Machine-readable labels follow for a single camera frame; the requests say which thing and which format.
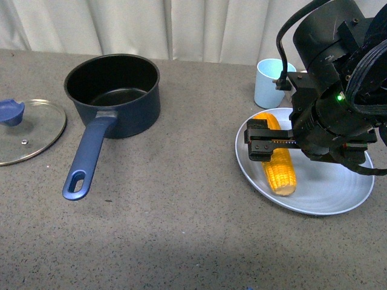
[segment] curtain fold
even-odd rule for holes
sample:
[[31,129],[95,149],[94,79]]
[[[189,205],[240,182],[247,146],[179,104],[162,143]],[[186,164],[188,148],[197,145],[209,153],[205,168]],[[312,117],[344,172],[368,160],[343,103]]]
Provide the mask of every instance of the curtain fold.
[[[255,65],[279,57],[277,32],[310,0],[2,0],[0,48]],[[385,0],[356,0],[373,17]],[[302,69],[292,43],[289,61]]]

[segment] cup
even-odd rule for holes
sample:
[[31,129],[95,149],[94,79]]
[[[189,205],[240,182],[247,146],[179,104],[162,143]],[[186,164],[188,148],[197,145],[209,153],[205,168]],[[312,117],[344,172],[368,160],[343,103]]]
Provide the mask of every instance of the cup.
[[[282,60],[264,59],[256,67],[255,103],[264,109],[278,107],[285,96],[285,92],[277,90],[273,80],[277,80],[281,75]],[[296,68],[288,63],[288,71],[296,71]]]

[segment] lid knob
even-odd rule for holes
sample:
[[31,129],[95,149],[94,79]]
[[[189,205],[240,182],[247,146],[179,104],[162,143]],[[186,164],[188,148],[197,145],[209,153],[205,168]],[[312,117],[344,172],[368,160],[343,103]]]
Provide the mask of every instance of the lid knob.
[[16,126],[23,119],[24,103],[17,103],[13,99],[0,101],[0,124]]

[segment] plate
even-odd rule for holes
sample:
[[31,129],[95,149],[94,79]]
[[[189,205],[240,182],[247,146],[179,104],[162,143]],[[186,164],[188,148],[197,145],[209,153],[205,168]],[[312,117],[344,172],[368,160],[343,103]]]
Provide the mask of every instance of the plate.
[[[281,129],[291,129],[290,108],[269,109]],[[290,149],[297,176],[297,189],[290,196],[279,196],[271,190],[260,162],[249,159],[244,131],[247,120],[240,127],[235,139],[235,152],[239,166],[249,182],[269,200],[299,213],[327,216],[350,211],[366,201],[374,186],[374,176],[360,175],[340,164],[310,161],[299,149]],[[373,168],[369,155],[365,154],[364,167]]]

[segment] gray countertop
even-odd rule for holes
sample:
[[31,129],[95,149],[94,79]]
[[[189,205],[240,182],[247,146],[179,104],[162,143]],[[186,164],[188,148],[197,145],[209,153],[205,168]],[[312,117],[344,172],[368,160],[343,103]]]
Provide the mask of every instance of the gray countertop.
[[[65,200],[84,125],[63,81],[89,58],[0,50],[1,100],[67,115],[48,150],[0,167],[0,289],[387,289],[386,177],[360,207],[313,217],[242,174],[235,135],[261,111],[253,66],[156,60],[159,119],[105,139],[88,196]],[[370,148],[374,165],[385,152]]]

